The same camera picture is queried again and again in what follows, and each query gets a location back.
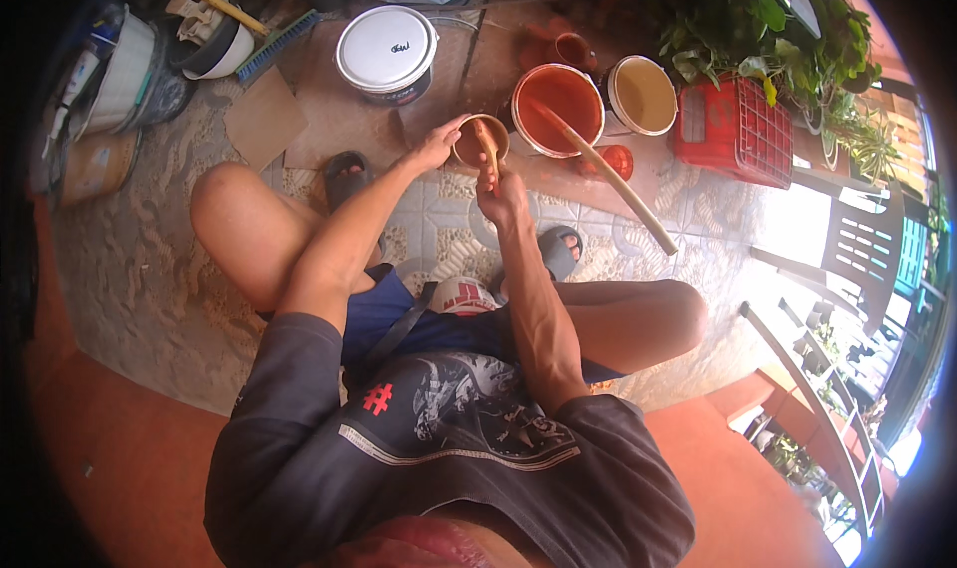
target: blue brush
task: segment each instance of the blue brush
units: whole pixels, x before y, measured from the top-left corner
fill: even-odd
[[[239,76],[239,82],[243,83],[256,75],[274,55],[279,53],[282,48],[292,43],[301,36],[306,30],[316,24],[322,16],[315,9],[310,9],[300,16],[299,20],[286,26],[284,30],[275,30],[266,37],[266,44],[250,55],[249,59],[243,62],[236,75]]]

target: red plastic crate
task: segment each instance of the red plastic crate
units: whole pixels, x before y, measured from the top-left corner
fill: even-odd
[[[740,181],[791,187],[794,128],[781,104],[771,107],[764,89],[741,76],[681,91],[675,156]]]

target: black slipper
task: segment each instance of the black slipper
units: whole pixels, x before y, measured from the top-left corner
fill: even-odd
[[[571,249],[578,249],[578,260],[585,254],[585,244],[582,242],[582,236],[572,227],[556,226],[544,232],[538,238],[539,251],[542,252],[544,267],[551,274],[552,281],[565,281],[568,275],[575,271],[578,261],[575,260],[571,249],[565,243],[566,236],[574,236],[578,244]],[[492,283],[489,285],[489,291],[498,304],[505,304],[505,299],[501,297],[501,282],[505,280],[505,271],[498,272]]]
[[[350,172],[349,168],[353,165],[361,167],[362,171]],[[325,180],[325,200],[330,214],[373,179],[368,159],[359,151],[345,151],[330,158],[322,170],[322,177]],[[379,252],[386,253],[384,236],[379,236]]]

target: knee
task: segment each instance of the knee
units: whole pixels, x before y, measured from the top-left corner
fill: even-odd
[[[669,299],[676,311],[676,328],[682,335],[685,350],[698,346],[708,327],[708,305],[691,284],[667,280],[671,290]]]
[[[223,161],[197,178],[189,200],[193,228],[223,203],[237,200],[249,179],[259,177],[247,165],[235,161]]]

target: dark gray t-shirt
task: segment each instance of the dark gray t-shirt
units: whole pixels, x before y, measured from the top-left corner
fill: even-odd
[[[341,336],[283,314],[209,467],[206,529],[230,568],[295,566],[401,515],[469,500],[508,516],[557,566],[673,566],[694,516],[641,411],[614,396],[554,419],[498,359],[390,359],[340,407]]]

